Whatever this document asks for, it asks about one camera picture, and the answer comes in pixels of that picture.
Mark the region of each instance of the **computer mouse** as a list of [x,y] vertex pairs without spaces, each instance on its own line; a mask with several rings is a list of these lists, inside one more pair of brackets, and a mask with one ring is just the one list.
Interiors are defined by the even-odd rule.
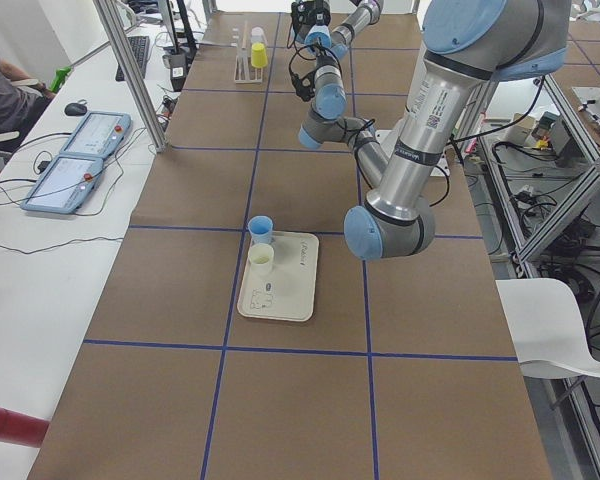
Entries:
[[81,117],[85,113],[87,113],[87,106],[84,103],[68,103],[66,107],[64,107],[65,115],[69,115],[70,117]]

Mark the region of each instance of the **white desk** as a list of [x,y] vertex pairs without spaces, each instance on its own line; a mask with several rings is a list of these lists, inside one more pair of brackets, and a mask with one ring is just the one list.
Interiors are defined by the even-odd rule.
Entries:
[[[142,27],[133,34],[149,35],[153,45],[159,31]],[[161,57],[162,50],[153,48],[145,76],[156,107],[164,95],[158,85],[170,89]],[[110,48],[80,65],[28,138],[72,131],[80,118],[67,117],[63,110],[67,103],[83,98],[92,110],[129,113],[133,129],[142,127],[126,83],[114,80],[116,66]],[[32,163],[37,153],[56,154],[65,140],[52,137],[24,148],[0,180],[36,178]],[[76,238],[123,237],[153,162],[149,144],[144,133],[121,158],[124,176],[98,216],[50,218],[25,213],[16,205],[0,206],[0,244],[32,250]],[[107,169],[81,213],[100,208],[119,172],[115,164]],[[21,199],[31,184],[4,187],[12,190],[12,198]],[[6,201],[0,192],[0,203]],[[119,242],[95,241],[29,256],[0,249],[0,406],[51,418],[118,248]],[[0,443],[0,480],[26,478],[37,453],[37,449]]]

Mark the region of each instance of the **white cup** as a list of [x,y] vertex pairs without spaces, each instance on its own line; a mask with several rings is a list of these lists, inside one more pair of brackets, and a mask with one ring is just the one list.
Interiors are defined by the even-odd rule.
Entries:
[[247,254],[251,269],[261,277],[271,273],[273,269],[273,247],[268,243],[256,243],[249,248]]

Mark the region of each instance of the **white tray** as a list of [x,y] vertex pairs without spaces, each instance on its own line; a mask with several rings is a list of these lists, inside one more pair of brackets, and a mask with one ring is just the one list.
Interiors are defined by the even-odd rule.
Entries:
[[273,232],[273,270],[251,272],[247,261],[238,311],[245,317],[304,322],[313,314],[318,238],[310,233]]

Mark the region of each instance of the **keyboard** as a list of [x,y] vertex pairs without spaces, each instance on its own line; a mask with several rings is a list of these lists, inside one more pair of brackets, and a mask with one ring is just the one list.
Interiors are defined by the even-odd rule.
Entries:
[[[129,40],[129,45],[131,45],[131,51],[133,52],[133,56],[136,58],[138,62],[138,67],[140,67],[140,73],[142,73],[142,78],[144,78],[144,74],[147,72],[147,60],[149,59],[149,37],[137,35],[132,37],[127,37]],[[116,82],[122,82],[124,80],[124,72],[120,65],[118,65],[118,71],[116,72]]]

